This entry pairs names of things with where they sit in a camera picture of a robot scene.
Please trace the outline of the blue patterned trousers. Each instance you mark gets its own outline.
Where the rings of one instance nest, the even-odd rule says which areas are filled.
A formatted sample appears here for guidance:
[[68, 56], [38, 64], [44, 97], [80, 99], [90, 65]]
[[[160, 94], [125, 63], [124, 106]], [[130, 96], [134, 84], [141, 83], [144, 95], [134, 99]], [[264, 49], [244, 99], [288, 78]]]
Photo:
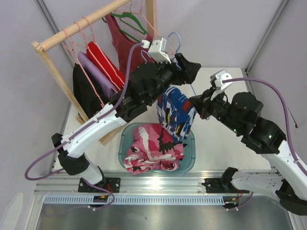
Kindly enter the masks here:
[[171, 85], [156, 103], [158, 120], [175, 142], [187, 139], [195, 115], [195, 107], [180, 89]]

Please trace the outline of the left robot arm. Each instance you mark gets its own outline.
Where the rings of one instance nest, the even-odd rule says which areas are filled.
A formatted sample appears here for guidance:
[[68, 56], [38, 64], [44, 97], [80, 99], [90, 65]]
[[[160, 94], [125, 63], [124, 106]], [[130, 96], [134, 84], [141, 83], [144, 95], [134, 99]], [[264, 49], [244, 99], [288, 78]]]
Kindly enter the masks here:
[[64, 171], [84, 181], [103, 187], [102, 170], [85, 155], [85, 151], [100, 138], [147, 111], [170, 85], [191, 84], [201, 64], [188, 61], [183, 54], [175, 55], [177, 63], [142, 63], [129, 75], [127, 86], [92, 118], [67, 135], [54, 134], [52, 142], [59, 153]]

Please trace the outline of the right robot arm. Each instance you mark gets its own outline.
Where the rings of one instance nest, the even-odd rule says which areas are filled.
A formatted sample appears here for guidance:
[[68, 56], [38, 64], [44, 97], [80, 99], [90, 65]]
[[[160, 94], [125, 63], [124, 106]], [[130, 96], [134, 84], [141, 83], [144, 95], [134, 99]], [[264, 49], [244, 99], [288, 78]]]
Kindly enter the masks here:
[[189, 98], [201, 119], [213, 116], [236, 136], [245, 146], [268, 160], [281, 177], [260, 176], [237, 168], [228, 167], [221, 176], [224, 190], [247, 190], [275, 199], [287, 211], [305, 216], [307, 214], [307, 180], [290, 151], [290, 141], [272, 121], [260, 116], [263, 103], [249, 92], [239, 92], [229, 103], [223, 92], [214, 99], [213, 89]]

